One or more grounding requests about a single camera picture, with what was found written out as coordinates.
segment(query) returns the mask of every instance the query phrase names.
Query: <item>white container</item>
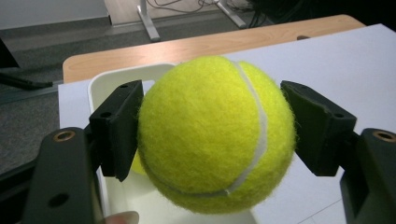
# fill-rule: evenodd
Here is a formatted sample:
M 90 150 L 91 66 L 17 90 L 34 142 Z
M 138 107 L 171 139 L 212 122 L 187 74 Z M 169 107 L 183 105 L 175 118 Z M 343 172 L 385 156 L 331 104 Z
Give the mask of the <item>white container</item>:
M 91 113 L 119 85 L 142 79 L 145 91 L 165 72 L 171 63 L 125 68 L 95 77 L 88 88 Z M 136 211 L 139 224 L 257 224 L 249 210 L 231 215 L 199 215 L 173 205 L 151 184 L 148 177 L 131 171 L 121 183 L 114 177 L 103 177 L 98 170 L 105 216 Z

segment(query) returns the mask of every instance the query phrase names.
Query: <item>cable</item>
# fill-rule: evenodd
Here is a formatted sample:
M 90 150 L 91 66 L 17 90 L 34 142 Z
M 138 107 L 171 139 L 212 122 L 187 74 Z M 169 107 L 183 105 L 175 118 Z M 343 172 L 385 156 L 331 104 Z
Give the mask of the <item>cable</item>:
M 248 2 L 246 7 L 238 7 L 233 0 L 227 0 L 227 6 L 234 12 L 250 12 L 254 10 L 250 2 Z
M 254 28 L 254 27 L 259 27 L 262 26 L 263 23 L 267 20 L 267 16 L 262 14 L 260 11 L 255 11 L 253 18 L 251 19 L 251 22 L 248 26 L 248 28 Z
M 204 8 L 204 7 L 211 6 L 211 5 L 214 5 L 214 4 L 215 4 L 213 1 L 210 2 L 210 3 L 207 3 L 206 0 L 198 0 L 198 5 L 199 5 L 199 7 L 198 7 L 197 9 L 192 10 L 192 11 L 183 11 L 183 10 L 178 10 L 178 9 L 175 9 L 175 8 L 172 8 L 172 7 L 164 7 L 164 6 L 169 6 L 169 5 L 172 5 L 172 4 L 174 4 L 174 3 L 180 2 L 180 1 L 182 1 L 182 0 L 175 0 L 175 1 L 173 1 L 173 2 L 165 3 L 165 4 L 159 4 L 159 3 L 157 2 L 157 0 L 154 0 L 155 4 L 156 4 L 157 6 L 154 6 L 149 0 L 146 0 L 146 1 L 148 2 L 148 4 L 149 4 L 150 6 L 152 6 L 152 7 L 154 7 L 154 8 L 166 9 L 166 10 L 171 10 L 171 11 L 180 12 L 180 13 L 186 13 L 186 14 L 187 14 L 187 13 L 198 12 L 198 11 L 200 11 L 200 10 L 201 10 L 202 8 Z

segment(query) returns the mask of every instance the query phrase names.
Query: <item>gray carpet floor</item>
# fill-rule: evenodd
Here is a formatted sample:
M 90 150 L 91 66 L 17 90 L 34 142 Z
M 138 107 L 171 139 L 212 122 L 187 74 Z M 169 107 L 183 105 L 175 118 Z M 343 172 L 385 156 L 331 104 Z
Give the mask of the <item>gray carpet floor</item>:
M 238 13 L 247 24 L 253 13 Z M 238 30 L 220 11 L 154 20 L 162 41 Z M 0 31 L 21 68 L 0 72 L 33 81 L 63 79 L 73 55 L 149 44 L 140 22 L 113 27 L 108 18 Z M 0 84 L 0 94 L 17 91 Z M 44 136 L 59 129 L 58 93 L 0 104 L 0 174 L 33 160 Z

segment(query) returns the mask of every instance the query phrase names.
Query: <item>tennis ball seam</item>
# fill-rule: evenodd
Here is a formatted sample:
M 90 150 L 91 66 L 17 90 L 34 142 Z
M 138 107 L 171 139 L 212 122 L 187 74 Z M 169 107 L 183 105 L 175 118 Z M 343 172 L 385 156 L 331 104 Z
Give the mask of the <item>tennis ball seam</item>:
M 239 63 L 236 62 L 231 62 L 231 64 L 234 66 L 234 68 L 238 71 L 239 76 L 242 78 L 243 82 L 247 85 L 247 89 L 250 92 L 251 96 L 253 97 L 257 109 L 259 111 L 259 127 L 260 127 L 260 134 L 259 134 L 259 139 L 256 144 L 256 147 L 254 149 L 254 156 L 250 162 L 250 164 L 241 172 L 241 174 L 227 187 L 226 189 L 220 189 L 217 191 L 213 192 L 202 192 L 202 193 L 188 193 L 182 190 L 179 190 L 177 188 L 174 188 L 168 184 L 166 184 L 165 181 L 161 180 L 158 176 L 154 176 L 158 181 L 162 182 L 167 188 L 170 190 L 184 194 L 184 195 L 190 195 L 193 197 L 204 197 L 204 198 L 212 198 L 212 197 L 218 197 L 218 196 L 228 196 L 234 191 L 236 191 L 248 178 L 248 175 L 253 171 L 253 169 L 256 167 L 258 164 L 259 160 L 265 153 L 267 149 L 267 117 L 266 113 L 263 109 L 262 103 L 260 101 L 259 94 L 256 92 L 256 90 L 253 87 L 253 84 L 251 83 L 250 79 L 248 78 L 247 74 L 243 70 L 243 68 L 239 65 Z

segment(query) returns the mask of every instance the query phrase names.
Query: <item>white table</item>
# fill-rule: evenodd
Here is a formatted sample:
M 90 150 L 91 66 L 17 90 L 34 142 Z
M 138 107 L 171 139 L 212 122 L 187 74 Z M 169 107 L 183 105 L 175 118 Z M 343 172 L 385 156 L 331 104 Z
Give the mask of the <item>white table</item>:
M 334 35 L 226 54 L 253 63 L 276 83 L 305 84 L 358 118 L 355 131 L 396 133 L 396 34 L 374 25 Z M 90 115 L 89 81 L 61 85 L 61 128 L 84 128 Z M 345 223 L 336 177 L 313 176 L 298 157 L 273 195 L 257 205 L 258 223 Z

